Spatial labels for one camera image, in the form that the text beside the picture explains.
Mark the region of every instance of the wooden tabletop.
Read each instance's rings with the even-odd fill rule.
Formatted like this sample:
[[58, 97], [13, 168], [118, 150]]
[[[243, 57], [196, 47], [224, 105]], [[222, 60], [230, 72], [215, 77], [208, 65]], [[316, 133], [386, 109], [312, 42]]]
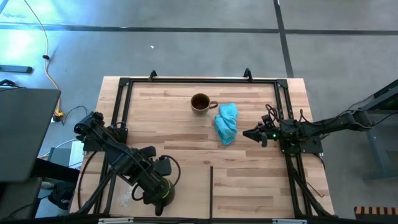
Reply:
[[[104, 77], [96, 111], [104, 114], [106, 125], [111, 117], [120, 77]], [[311, 111], [301, 78], [287, 79], [295, 118], [302, 108], [306, 118]], [[219, 104], [235, 103], [239, 110], [239, 134], [235, 142], [224, 146], [214, 127], [218, 108], [206, 116], [195, 116], [190, 108], [190, 98], [204, 93]], [[125, 94], [123, 94], [119, 119], [121, 120]], [[167, 154], [182, 166], [180, 182], [175, 187], [175, 198], [165, 207], [162, 217], [208, 218], [210, 209], [210, 166], [214, 167], [213, 217], [215, 218], [292, 218], [292, 199], [285, 158], [278, 142], [268, 141], [267, 147], [242, 135], [251, 129], [266, 113], [264, 105], [276, 107], [274, 87], [268, 84], [219, 83], [135, 83], [132, 88], [127, 127], [127, 145], [136, 148], [155, 146], [157, 155]], [[103, 152], [97, 153], [88, 165], [81, 187], [84, 203], [98, 185]], [[307, 182], [324, 208], [333, 213], [328, 184], [320, 160], [312, 154], [303, 154]], [[169, 179], [173, 182], [177, 168]], [[144, 205], [131, 198], [132, 187], [117, 178], [111, 214], [129, 216], [155, 216], [153, 205]], [[304, 212], [301, 191], [298, 191], [300, 208]], [[102, 209], [108, 189], [104, 191]], [[77, 210], [76, 194], [71, 212]]]

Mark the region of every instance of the wire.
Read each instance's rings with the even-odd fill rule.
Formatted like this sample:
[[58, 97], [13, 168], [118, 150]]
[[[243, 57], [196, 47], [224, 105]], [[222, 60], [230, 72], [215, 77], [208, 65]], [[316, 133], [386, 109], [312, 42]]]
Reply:
[[83, 162], [83, 161], [81, 161], [81, 162], [77, 162], [77, 163], [75, 163], [75, 164], [69, 165], [68, 167], [71, 167], [71, 166], [74, 166], [74, 165], [80, 164], [80, 163], [82, 163], [82, 162]]
[[17, 89], [20, 89], [20, 88], [26, 88], [26, 87], [17, 86], [16, 88], [7, 88], [5, 90], [0, 90], [0, 91], [17, 90]]
[[118, 124], [120, 124], [120, 127], [122, 126], [123, 122], [117, 122], [116, 127], [118, 128]]
[[[46, 50], [45, 50], [45, 55], [43, 55], [44, 58], [44, 72], [46, 74], [46, 76], [49, 78], [49, 80], [54, 84], [54, 86], [56, 87], [56, 89], [59, 90], [58, 85], [55, 83], [55, 81], [51, 78], [49, 71], [47, 70], [47, 61], [50, 60], [49, 57], [49, 37], [47, 37], [47, 33], [44, 29], [44, 26], [42, 24], [42, 22], [40, 21], [39, 17], [37, 17], [36, 13], [33, 11], [32, 7], [29, 5], [29, 3], [24, 0], [24, 2], [26, 3], [27, 7], [29, 7], [29, 9], [32, 11], [33, 15], [36, 17], [37, 21], [39, 22], [40, 26], [42, 27], [42, 30], [44, 32], [45, 35], [45, 41], [46, 41]], [[55, 114], [59, 117], [63, 116], [63, 113], [61, 112], [61, 97], [58, 99], [58, 103], [57, 103], [57, 109], [55, 109]]]
[[133, 188], [132, 188], [132, 192], [131, 192], [131, 197], [133, 200], [135, 200], [136, 202], [144, 199], [144, 196], [142, 196], [141, 198], [136, 198], [135, 194], [136, 194], [136, 190], [138, 188], [138, 184], [136, 184]]
[[397, 113], [398, 113], [398, 111], [395, 111], [394, 113], [391, 113], [391, 114], [387, 115], [385, 118], [383, 118], [383, 119], [381, 119], [380, 121], [374, 123], [374, 124], [372, 125], [372, 127], [375, 127], [376, 125], [380, 124], [380, 123], [383, 122], [385, 119], [387, 119], [388, 117], [390, 117], [390, 116], [392, 116], [392, 115], [394, 115], [394, 114], [397, 114]]
[[271, 117], [274, 117], [274, 119], [272, 119], [272, 122], [274, 122], [275, 120], [278, 122], [278, 123], [282, 123], [282, 124], [284, 124], [284, 125], [293, 125], [293, 124], [286, 124], [286, 123], [284, 123], [282, 120], [280, 120], [279, 118], [278, 118], [278, 114], [277, 114], [277, 110], [275, 109], [275, 108], [273, 108], [271, 105], [269, 105], [269, 104], [266, 104], [266, 109], [267, 109], [267, 111], [268, 111], [268, 116], [271, 118]]
[[95, 156], [97, 152], [93, 152], [89, 158], [87, 159], [87, 162], [85, 163], [85, 166], [83, 167], [83, 170], [81, 171], [81, 175], [80, 175], [80, 179], [79, 179], [79, 183], [78, 183], [78, 187], [77, 187], [77, 206], [79, 207], [79, 209], [81, 209], [81, 195], [80, 195], [80, 188], [81, 188], [81, 180], [83, 180], [83, 175], [86, 172], [87, 169], [87, 165], [90, 163], [90, 161], [92, 160], [92, 158]]
[[[58, 149], [59, 147], [63, 146], [64, 144], [70, 143], [71, 141], [74, 141], [74, 140], [77, 140], [77, 139], [76, 139], [76, 138], [73, 138], [73, 139], [71, 139], [71, 140], [67, 140], [66, 142], [63, 142], [63, 143], [59, 144], [58, 146], [56, 146], [54, 149]], [[43, 158], [45, 158], [45, 157], [48, 157], [49, 154], [50, 154], [50, 153], [48, 152], [48, 153], [44, 154], [43, 156], [39, 156], [38, 158], [39, 158], [39, 159], [43, 159]]]
[[335, 116], [334, 118], [332, 118], [330, 121], [328, 121], [328, 122], [326, 122], [326, 123], [315, 124], [315, 123], [313, 123], [313, 122], [311, 122], [311, 121], [308, 121], [308, 120], [304, 117], [303, 109], [300, 109], [300, 120], [301, 120], [301, 119], [304, 119], [304, 121], [306, 121], [308, 124], [311, 124], [311, 125], [314, 125], [314, 126], [324, 126], [324, 125], [327, 125], [327, 124], [330, 124], [330, 123], [336, 121], [341, 115], [344, 115], [344, 114], [346, 114], [346, 113], [349, 113], [350, 111], [351, 111], [351, 110], [344, 110], [344, 111], [341, 112], [339, 115]]
[[86, 111], [86, 115], [88, 115], [88, 110], [87, 110], [87, 108], [85, 106], [82, 106], [82, 105], [76, 106], [76, 107], [72, 108], [70, 111], [67, 112], [67, 115], [65, 116], [63, 121], [61, 121], [62, 126], [64, 126], [65, 123], [67, 122], [67, 118], [68, 118], [69, 113], [72, 112], [73, 110], [77, 109], [77, 108], [84, 108], [85, 111]]
[[326, 168], [325, 168], [325, 162], [323, 161], [322, 157], [320, 157], [317, 153], [314, 153], [314, 155], [315, 155], [316, 157], [318, 157], [319, 160], [321, 160], [322, 165], [323, 165], [323, 169], [326, 170]]
[[[59, 190], [55, 191], [54, 194], [57, 194], [57, 193], [60, 192], [61, 190], [65, 190], [65, 189], [69, 189], [69, 188], [71, 188], [71, 187], [65, 187], [65, 188], [63, 188], [63, 189], [59, 189]], [[53, 194], [53, 192], [50, 193], [49, 195], [46, 195], [46, 196], [41, 197], [41, 198], [38, 198], [38, 199], [37, 199], [38, 202], [30, 203], [30, 204], [28, 204], [28, 205], [24, 205], [24, 206], [22, 206], [22, 207], [20, 207], [20, 208], [17, 208], [17, 209], [14, 210], [13, 212], [11, 212], [6, 218], [3, 218], [3, 220], [7, 220], [7, 219], [9, 219], [9, 218], [12, 218], [12, 216], [13, 216], [15, 213], [21, 211], [21, 210], [24, 209], [24, 208], [27, 208], [27, 207], [29, 207], [29, 206], [32, 206], [32, 205], [34, 205], [35, 203], [40, 203], [41, 200], [43, 200], [43, 199], [49, 197], [49, 196], [52, 195], [52, 194]]]
[[319, 136], [319, 140], [324, 140], [326, 137], [328, 137], [330, 135], [330, 133], [326, 133], [326, 134], [321, 134], [320, 136]]
[[177, 165], [177, 169], [178, 169], [177, 179], [175, 180], [174, 184], [170, 187], [170, 189], [167, 190], [167, 191], [169, 191], [169, 190], [172, 190], [178, 184], [180, 177], [181, 177], [181, 167], [180, 167], [180, 164], [177, 162], [177, 160], [175, 160], [173, 157], [171, 157], [169, 155], [163, 155], [163, 157], [167, 157], [167, 158], [173, 160], [175, 165]]
[[370, 99], [370, 97], [372, 97], [372, 96], [373, 96], [373, 95], [370, 95], [370, 96], [368, 96], [366, 99], [361, 100], [361, 101], [358, 101], [358, 102], [352, 104], [351, 106], [349, 106], [349, 108], [348, 108], [347, 110], [351, 109], [353, 106], [355, 106], [355, 105], [357, 105], [357, 104], [359, 104], [359, 103], [365, 102], [366, 100]]

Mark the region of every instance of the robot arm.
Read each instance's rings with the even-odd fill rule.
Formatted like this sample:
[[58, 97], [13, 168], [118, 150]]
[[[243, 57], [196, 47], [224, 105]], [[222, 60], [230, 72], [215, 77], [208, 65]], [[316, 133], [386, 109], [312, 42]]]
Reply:
[[262, 117], [264, 123], [260, 122], [255, 128], [243, 131], [243, 135], [262, 142], [262, 147], [267, 146], [267, 140], [283, 139], [290, 144], [300, 144], [308, 141], [312, 137], [321, 134], [332, 133], [344, 129], [353, 131], [367, 131], [371, 129], [373, 123], [369, 119], [366, 111], [356, 110], [347, 111], [334, 118], [324, 119], [317, 122], [297, 121], [293, 119], [280, 120], [279, 127], [274, 125], [269, 115]]
[[[83, 118], [75, 125], [74, 132], [79, 134], [76, 138], [82, 142], [94, 140], [97, 146], [105, 152], [106, 160], [111, 166], [104, 181], [99, 183], [89, 201], [77, 213], [90, 211], [99, 192], [103, 190], [113, 174], [117, 174], [131, 186], [137, 184], [141, 187], [144, 193], [140, 199], [143, 199], [144, 204], [154, 204], [156, 215], [160, 215], [163, 207], [171, 203], [175, 194], [174, 186], [180, 177], [180, 168], [174, 158], [164, 155], [160, 156], [159, 159], [154, 159], [156, 149], [153, 146], [136, 149], [120, 143], [118, 132], [111, 126], [104, 127], [103, 115], [99, 112], [91, 112]], [[174, 184], [164, 178], [172, 172], [170, 159], [176, 162], [179, 171], [177, 181]]]

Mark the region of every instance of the black metal frame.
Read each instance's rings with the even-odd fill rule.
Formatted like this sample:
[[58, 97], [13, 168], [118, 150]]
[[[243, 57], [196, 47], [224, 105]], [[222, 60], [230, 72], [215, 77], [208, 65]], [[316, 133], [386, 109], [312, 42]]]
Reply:
[[[252, 77], [252, 73], [250, 72], [250, 70], [247, 68], [244, 72], [244, 78], [184, 78], [184, 77], [170, 77], [170, 78], [159, 78], [156, 74], [155, 71], [152, 71], [151, 75], [149, 76], [149, 78], [146, 77], [128, 77], [128, 78], [120, 78], [119, 80], [119, 85], [118, 85], [118, 92], [116, 95], [116, 101], [115, 101], [115, 105], [114, 105], [114, 111], [113, 111], [113, 116], [112, 116], [112, 120], [111, 120], [111, 125], [116, 126], [117, 124], [121, 124], [122, 129], [126, 128], [126, 123], [127, 123], [127, 114], [129, 111], [129, 107], [130, 107], [130, 100], [131, 100], [131, 93], [132, 93], [132, 88], [133, 88], [133, 84], [134, 83], [262, 83], [262, 84], [270, 84], [273, 85], [274, 90], [275, 90], [275, 99], [276, 99], [276, 104], [277, 104], [277, 112], [278, 112], [278, 116], [281, 119], [284, 119], [284, 111], [282, 108], [282, 99], [281, 99], [281, 94], [280, 94], [280, 90], [283, 90], [283, 94], [284, 94], [284, 98], [285, 98], [285, 102], [286, 102], [286, 107], [287, 107], [287, 116], [289, 117], [289, 119], [293, 119], [293, 109], [292, 109], [292, 104], [290, 101], [290, 95], [289, 95], [289, 87], [287, 84], [287, 80], [286, 79], [254, 79]], [[123, 108], [123, 115], [122, 115], [122, 120], [121, 122], [117, 123], [117, 119], [118, 119], [118, 114], [119, 114], [119, 109], [121, 106], [121, 98], [122, 98], [122, 92], [124, 87], [127, 87], [127, 95], [126, 95], [126, 100], [124, 102], [124, 108]], [[281, 151], [282, 153], [286, 151], [286, 145], [284, 144], [283, 141], [280, 141], [280, 147], [281, 147]], [[299, 218], [304, 216], [304, 214], [301, 212], [300, 208], [299, 208], [299, 200], [297, 197], [297, 191], [296, 191], [296, 187], [295, 187], [295, 183], [296, 180], [294, 178], [295, 175], [298, 174], [299, 176], [299, 180], [301, 182], [301, 184], [299, 184], [300, 187], [305, 187], [306, 191], [310, 193], [309, 189], [307, 188], [306, 185], [306, 180], [305, 180], [305, 174], [304, 174], [304, 168], [303, 168], [303, 162], [302, 162], [302, 157], [301, 154], [298, 153], [296, 156], [294, 156], [296, 158], [297, 161], [297, 167], [298, 170], [295, 170], [293, 163], [292, 163], [292, 155], [285, 153], [285, 159], [286, 159], [286, 163], [287, 163], [287, 172], [288, 172], [288, 177], [289, 177], [289, 185], [290, 185], [290, 193], [292, 196], [292, 205], [293, 205], [293, 209], [294, 209], [294, 215], [295, 218]], [[107, 170], [108, 170], [108, 165], [106, 163], [106, 161], [104, 160], [104, 165], [103, 165], [103, 170], [101, 171], [101, 177], [100, 180], [107, 174]], [[259, 220], [262, 222], [269, 222], [270, 220], [272, 221], [272, 219], [266, 218], [266, 219], [258, 219], [258, 218], [243, 218], [243, 219], [236, 219], [236, 218], [213, 218], [213, 167], [210, 167], [210, 217], [207, 220], [208, 222], [258, 222]], [[113, 181], [110, 183], [110, 187], [109, 187], [109, 194], [108, 194], [108, 201], [106, 204], [106, 208], [104, 210], [105, 214], [108, 214], [110, 211], [110, 206], [111, 206], [111, 200], [112, 200], [112, 193], [114, 190], [114, 185], [115, 185], [115, 181], [113, 179]], [[308, 196], [305, 194], [305, 192], [303, 191], [303, 197], [304, 197], [304, 204], [305, 204], [305, 213], [308, 216], [312, 216], [312, 209], [311, 209], [311, 204], [310, 204], [310, 199], [314, 200], [315, 197], [313, 197], [313, 195], [311, 194], [312, 197], [308, 198]], [[94, 213], [99, 213], [100, 212], [100, 206], [101, 206], [101, 198], [96, 202], [95, 204], [95, 210]], [[145, 218], [140, 218], [140, 221], [145, 221], [145, 220], [165, 220], [165, 218], [156, 218], [156, 217], [147, 217], [147, 219]], [[181, 219], [181, 218], [177, 218], [177, 219], [172, 219], [173, 221], [177, 222], [179, 220], [186, 220], [186, 219]]]

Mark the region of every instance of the yellow cable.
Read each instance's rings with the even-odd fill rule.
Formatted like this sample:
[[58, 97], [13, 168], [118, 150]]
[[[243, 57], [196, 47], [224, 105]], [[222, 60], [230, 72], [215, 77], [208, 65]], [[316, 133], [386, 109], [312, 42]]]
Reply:
[[[45, 50], [45, 55], [48, 56], [49, 55], [49, 38], [47, 37], [47, 33], [46, 33], [45, 29], [44, 29], [44, 26], [43, 26], [42, 22], [40, 21], [40, 19], [37, 17], [36, 13], [33, 11], [32, 7], [29, 5], [29, 3], [26, 0], [24, 0], [24, 2], [29, 7], [29, 9], [32, 11], [33, 15], [36, 17], [37, 21], [39, 22], [40, 26], [42, 27], [42, 29], [44, 31], [45, 41], [46, 41], [46, 44], [47, 44], [47, 48]], [[49, 71], [47, 71], [47, 60], [48, 59], [46, 59], [46, 58], [44, 59], [44, 72], [45, 72], [46, 76], [49, 78], [49, 80], [54, 84], [56, 89], [59, 90], [58, 85], [55, 83], [55, 81], [49, 75]], [[64, 115], [64, 113], [61, 112], [61, 97], [58, 99], [57, 109], [55, 109], [55, 115], [59, 116], [59, 117], [62, 117]]]

